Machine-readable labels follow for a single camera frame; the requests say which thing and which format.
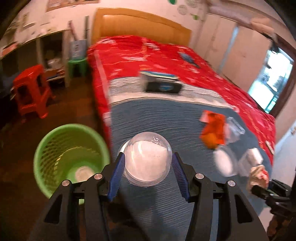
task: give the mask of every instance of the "metal screw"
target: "metal screw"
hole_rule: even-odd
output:
[[[103,177],[101,173],[97,173],[94,175],[94,179],[100,180]]]
[[[235,182],[230,180],[227,182],[229,186],[234,187],[235,186]]]
[[[64,181],[62,182],[62,185],[63,185],[64,187],[68,186],[69,184],[70,184],[69,180],[64,180]]]
[[[195,177],[197,179],[203,179],[205,176],[203,174],[201,174],[201,173],[197,173],[197,174],[195,174]]]

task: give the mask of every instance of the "white wall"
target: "white wall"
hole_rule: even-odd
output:
[[[180,15],[177,11],[179,4],[185,4],[185,0],[178,0],[177,5],[170,4],[167,0],[101,0],[98,4],[84,4],[72,7],[64,7],[56,10],[52,10],[46,13],[46,5],[48,0],[32,0],[26,7],[24,7],[19,13],[20,18],[23,14],[29,12],[29,17],[27,23],[36,22],[36,26],[29,28],[29,31],[34,31],[34,29],[42,28],[40,24],[45,18],[50,20],[50,24],[43,25],[43,28],[53,27],[56,30],[63,30],[67,28],[69,20],[73,21],[75,32],[79,39],[84,36],[84,17],[89,16],[90,29],[92,27],[92,21],[96,8],[98,7],[121,7],[140,10],[144,12],[149,12],[156,14],[161,17],[165,17],[172,21],[175,21],[184,27],[192,30],[192,42],[196,41],[196,34],[198,32],[199,26],[201,25],[201,20],[194,20],[190,14]],[[197,8],[189,8],[188,12],[202,16],[204,10],[206,9],[205,4],[199,4]],[[20,28],[16,32],[15,40],[23,42],[27,35],[26,31],[20,31]]]
[[[287,133],[296,120],[296,88],[276,118],[276,142]]]

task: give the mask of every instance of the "red bedspread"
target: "red bedspread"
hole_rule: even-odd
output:
[[[182,60],[178,52],[190,55],[200,68]],[[92,45],[88,50],[88,61],[93,69],[93,87],[98,112],[103,118],[108,117],[110,112],[105,97],[108,95],[108,81],[137,76],[140,70],[175,74],[187,84],[216,91],[226,102],[233,105],[249,130],[258,138],[260,147],[266,151],[272,165],[273,155],[265,141],[268,140],[274,147],[274,117],[260,111],[246,92],[218,76],[192,49],[160,44],[143,37],[116,36],[105,38]],[[107,124],[104,131],[110,141]]]

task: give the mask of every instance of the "blue blanket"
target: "blue blanket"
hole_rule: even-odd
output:
[[[139,99],[116,104],[112,107],[112,155],[116,158],[118,149],[137,133],[156,132],[165,137],[173,152],[177,151],[184,163],[194,167],[212,181],[225,183],[234,180],[248,197],[259,214],[264,206],[263,200],[248,194],[246,177],[223,177],[216,169],[213,150],[205,147],[199,136],[205,124],[199,119],[203,110],[233,117],[245,130],[240,140],[229,146],[239,160],[248,148],[258,148],[263,156],[263,164],[271,173],[267,154],[259,148],[257,138],[251,133],[240,116],[231,109],[211,107],[193,103],[170,100]],[[171,167],[167,177],[152,187],[138,187],[122,178],[120,184],[128,210],[144,230],[150,240],[183,241],[189,227],[193,203],[188,204],[179,191]],[[218,202],[214,201],[211,240],[216,240],[218,225]]]

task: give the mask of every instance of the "red plastic stool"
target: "red plastic stool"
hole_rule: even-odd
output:
[[[21,116],[36,111],[41,119],[47,117],[46,103],[49,97],[54,98],[54,96],[44,77],[42,65],[25,69],[13,80],[13,86]]]

